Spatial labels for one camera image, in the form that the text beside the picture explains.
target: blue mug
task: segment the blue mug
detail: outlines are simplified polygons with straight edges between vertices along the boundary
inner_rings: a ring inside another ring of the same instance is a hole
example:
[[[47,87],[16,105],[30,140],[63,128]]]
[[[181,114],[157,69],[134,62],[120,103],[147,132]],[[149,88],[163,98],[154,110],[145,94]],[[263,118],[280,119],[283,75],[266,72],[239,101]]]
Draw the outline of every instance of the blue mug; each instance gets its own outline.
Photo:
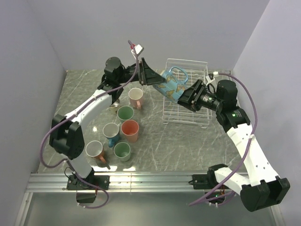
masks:
[[[178,80],[173,76],[172,70],[178,69],[183,72],[185,80]],[[177,103],[180,96],[182,96],[183,92],[186,89],[186,82],[188,81],[188,74],[184,69],[174,66],[169,69],[169,71],[163,71],[161,76],[166,79],[165,83],[155,84],[153,88],[166,96],[170,101]]]
[[[119,126],[113,122],[104,126],[103,134],[109,140],[109,147],[114,147],[117,141],[120,140]]]

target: mug handle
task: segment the mug handle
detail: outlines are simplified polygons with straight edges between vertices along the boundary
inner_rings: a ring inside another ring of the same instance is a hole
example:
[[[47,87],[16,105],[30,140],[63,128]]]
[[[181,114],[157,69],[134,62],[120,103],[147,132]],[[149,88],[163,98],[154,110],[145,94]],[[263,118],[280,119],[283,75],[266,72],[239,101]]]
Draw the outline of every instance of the mug handle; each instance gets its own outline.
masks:
[[[109,139],[109,147],[114,146],[115,141],[113,139]]]
[[[186,73],[186,71],[184,71],[184,69],[177,67],[177,66],[173,66],[169,69],[169,72],[171,72],[174,68],[179,69],[181,72],[183,72],[186,76],[186,79],[183,81],[184,84],[186,84],[186,82],[188,81],[188,74]]]
[[[107,161],[106,161],[102,156],[100,156],[99,159],[100,159],[104,164],[107,164]]]
[[[140,101],[137,101],[137,108],[138,108],[138,110],[141,110],[141,104],[140,104]]]

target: green mug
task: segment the green mug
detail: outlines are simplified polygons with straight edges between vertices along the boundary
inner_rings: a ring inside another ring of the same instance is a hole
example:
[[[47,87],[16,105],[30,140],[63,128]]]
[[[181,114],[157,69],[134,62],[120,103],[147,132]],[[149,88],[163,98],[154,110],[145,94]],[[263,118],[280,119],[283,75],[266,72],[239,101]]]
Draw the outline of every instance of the green mug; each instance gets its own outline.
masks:
[[[121,123],[124,123],[126,120],[132,119],[134,116],[134,110],[130,106],[122,106],[118,109],[117,116]]]
[[[114,154],[121,161],[128,161],[131,157],[131,147],[125,142],[120,142],[115,145]]]

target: mug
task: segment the mug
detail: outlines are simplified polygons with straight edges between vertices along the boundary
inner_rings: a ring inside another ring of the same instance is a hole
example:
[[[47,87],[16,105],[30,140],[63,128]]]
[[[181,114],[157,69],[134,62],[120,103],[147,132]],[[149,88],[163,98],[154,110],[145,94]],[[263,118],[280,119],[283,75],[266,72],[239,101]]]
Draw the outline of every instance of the mug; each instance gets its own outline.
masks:
[[[128,161],[131,157],[131,147],[125,142],[120,142],[114,147],[114,154],[121,161]]]
[[[127,120],[121,125],[121,131],[130,143],[138,140],[139,125],[134,120]]]
[[[134,110],[130,106],[122,106],[117,111],[117,117],[121,123],[130,120],[134,116]]]
[[[101,160],[103,163],[107,163],[107,161],[104,159],[104,151],[103,151],[103,145],[98,140],[93,140],[86,146],[86,154],[89,157],[95,158],[97,160]]]
[[[113,122],[108,123],[103,128],[103,134],[109,140],[109,147],[113,147],[120,139],[119,126]]]
[[[143,91],[140,88],[132,88],[128,92],[128,96],[130,97],[131,105],[140,110],[144,103]]]
[[[184,73],[184,76],[186,77],[184,81],[178,80],[173,76],[172,70],[175,68]],[[161,73],[161,76],[166,79],[166,82],[155,84],[153,85],[153,87],[169,100],[177,103],[178,99],[180,98],[180,96],[182,96],[183,92],[186,89],[185,84],[188,81],[188,74],[184,71],[184,69],[173,66],[169,69],[169,71],[163,71]]]

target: patterned mug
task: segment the patterned mug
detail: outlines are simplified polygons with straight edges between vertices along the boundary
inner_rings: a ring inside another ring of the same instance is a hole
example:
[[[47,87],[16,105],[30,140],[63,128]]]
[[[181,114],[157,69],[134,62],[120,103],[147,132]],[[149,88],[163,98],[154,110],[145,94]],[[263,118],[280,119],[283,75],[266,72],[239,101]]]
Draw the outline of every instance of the patterned mug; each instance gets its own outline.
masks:
[[[185,80],[181,81],[173,76],[172,70],[175,68],[183,72]],[[155,84],[153,87],[166,96],[170,101],[177,103],[178,99],[182,96],[186,89],[185,84],[188,81],[188,74],[184,71],[184,69],[174,66],[171,67],[169,71],[163,71],[161,76],[166,79],[166,82]]]

